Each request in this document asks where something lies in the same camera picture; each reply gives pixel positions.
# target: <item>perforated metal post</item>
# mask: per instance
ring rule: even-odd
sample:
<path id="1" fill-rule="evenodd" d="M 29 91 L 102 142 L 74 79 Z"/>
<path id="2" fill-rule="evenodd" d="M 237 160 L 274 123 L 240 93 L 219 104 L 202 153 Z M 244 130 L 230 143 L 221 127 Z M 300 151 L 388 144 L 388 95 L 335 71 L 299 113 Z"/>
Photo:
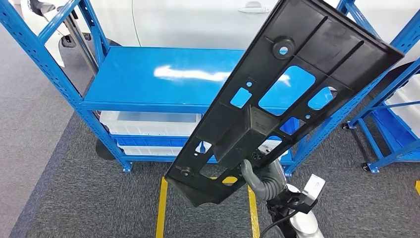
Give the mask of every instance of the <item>perforated metal post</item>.
<path id="1" fill-rule="evenodd" d="M 129 172 L 132 165 L 130 162 L 122 159 L 123 153 L 111 139 L 108 132 L 104 129 L 102 124 L 94 116 L 91 111 L 83 110 L 80 107 L 82 97 L 76 88 L 72 85 L 69 78 L 61 70 L 50 53 L 44 47 L 44 42 L 48 39 L 55 29 L 62 23 L 64 17 L 61 15 L 69 14 L 78 1 L 70 1 L 66 8 L 61 9 L 58 17 L 54 17 L 56 21 L 51 21 L 48 24 L 48 29 L 42 31 L 37 37 L 31 29 L 26 25 L 20 15 L 16 12 L 14 7 L 7 0 L 0 0 L 0 22 L 22 47 L 26 54 L 35 62 L 39 69 L 44 73 L 48 80 L 60 92 L 60 94 L 67 100 L 67 102 L 75 109 L 76 113 L 89 126 L 89 128 L 97 135 L 107 149 L 120 162 L 124 170 Z"/>

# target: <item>round hole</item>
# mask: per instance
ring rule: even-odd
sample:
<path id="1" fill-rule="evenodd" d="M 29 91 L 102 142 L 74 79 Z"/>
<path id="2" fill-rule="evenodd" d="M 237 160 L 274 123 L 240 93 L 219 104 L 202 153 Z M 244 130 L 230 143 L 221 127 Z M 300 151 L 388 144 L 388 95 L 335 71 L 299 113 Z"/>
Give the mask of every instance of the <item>round hole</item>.
<path id="1" fill-rule="evenodd" d="M 282 48 L 280 48 L 279 50 L 278 50 L 278 52 L 281 54 L 281 55 L 285 55 L 285 54 L 287 54 L 287 52 L 289 51 L 289 49 L 287 48 L 287 47 L 285 47 L 285 46 L 283 46 Z"/>

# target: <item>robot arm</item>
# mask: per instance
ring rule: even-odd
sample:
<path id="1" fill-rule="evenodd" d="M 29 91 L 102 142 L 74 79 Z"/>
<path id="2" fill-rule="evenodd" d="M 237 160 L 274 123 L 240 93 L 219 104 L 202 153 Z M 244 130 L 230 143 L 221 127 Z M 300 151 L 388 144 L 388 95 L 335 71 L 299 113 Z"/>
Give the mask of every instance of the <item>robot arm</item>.
<path id="1" fill-rule="evenodd" d="M 259 152 L 269 152 L 264 146 Z M 272 162 L 259 175 L 254 174 L 249 160 L 241 162 L 241 173 L 255 195 L 267 202 L 266 206 L 273 224 L 267 227 L 261 237 L 272 227 L 285 238 L 323 238 L 311 209 L 322 196 L 325 180 L 312 175 L 304 190 L 287 184 L 283 168 L 278 160 Z"/>

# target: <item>blue shelving unit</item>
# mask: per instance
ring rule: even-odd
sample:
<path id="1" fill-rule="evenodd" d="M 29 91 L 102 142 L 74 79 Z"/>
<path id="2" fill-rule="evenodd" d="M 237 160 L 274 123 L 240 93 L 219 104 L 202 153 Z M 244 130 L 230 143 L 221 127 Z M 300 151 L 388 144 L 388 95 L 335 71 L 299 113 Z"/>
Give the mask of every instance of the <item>blue shelving unit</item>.
<path id="1" fill-rule="evenodd" d="M 420 10 L 408 22 L 401 33 L 391 42 L 393 46 L 407 53 L 420 39 Z M 384 103 L 392 94 L 403 86 L 414 74 L 420 70 L 420 58 L 414 61 L 396 79 L 374 98 L 359 114 L 347 122 L 347 128 L 355 129 L 356 125 L 365 133 L 377 161 L 366 163 L 364 169 L 376 174 L 379 168 L 394 162 L 420 162 L 420 139 L 411 131 L 410 127 L 390 108 L 403 107 L 420 102 L 408 102 L 386 105 Z M 365 124 L 365 119 L 371 117 L 385 140 L 391 153 L 384 156 Z"/>
<path id="2" fill-rule="evenodd" d="M 79 6 L 91 30 L 97 56 L 98 69 L 94 69 L 97 74 L 85 97 L 73 87 L 70 79 L 44 47 L 47 39 L 75 6 Z M 338 9 L 344 14 L 350 12 L 353 16 L 356 15 L 357 23 L 375 34 L 354 5 L 354 0 L 342 0 Z M 0 20 L 81 119 L 120 162 L 125 172 L 131 171 L 134 161 L 170 162 L 174 157 L 125 155 L 116 144 L 116 135 L 108 133 L 98 121 L 94 111 L 205 113 L 224 80 L 244 53 L 241 50 L 110 47 L 88 0 L 70 0 L 38 36 L 29 29 L 7 0 L 0 0 Z M 411 27 L 413 26 L 405 27 L 393 45 L 405 50 L 407 46 L 401 44 L 407 42 L 406 36 L 413 33 Z M 285 74 L 287 77 L 280 78 L 260 103 L 261 107 L 274 114 L 285 111 L 315 80 L 297 67 L 289 68 Z M 289 159 L 284 161 L 282 159 L 288 176 L 379 82 L 381 77 L 327 119 L 308 140 L 306 138 L 301 140 L 294 156 L 289 153 Z M 310 106 L 314 109 L 322 108 L 331 98 L 330 91 L 325 88 L 311 101 Z"/>

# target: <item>blue shelf board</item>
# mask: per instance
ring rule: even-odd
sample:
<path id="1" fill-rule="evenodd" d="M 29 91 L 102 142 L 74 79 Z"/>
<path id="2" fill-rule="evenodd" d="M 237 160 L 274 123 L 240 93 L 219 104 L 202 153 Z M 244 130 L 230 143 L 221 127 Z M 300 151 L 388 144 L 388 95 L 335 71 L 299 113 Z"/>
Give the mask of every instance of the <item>blue shelf board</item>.
<path id="1" fill-rule="evenodd" d="M 401 119 L 395 117 L 388 108 L 373 111 L 372 118 L 392 152 L 418 139 L 401 124 Z M 413 158 L 420 158 L 420 151 L 402 157 L 399 162 L 414 162 L 413 160 L 418 160 Z"/>
<path id="2" fill-rule="evenodd" d="M 111 47 L 81 102 L 87 110 L 204 113 L 243 55 L 243 50 Z M 280 114 L 315 81 L 297 66 L 288 68 L 260 101 Z M 332 99 L 322 89 L 311 107 Z"/>

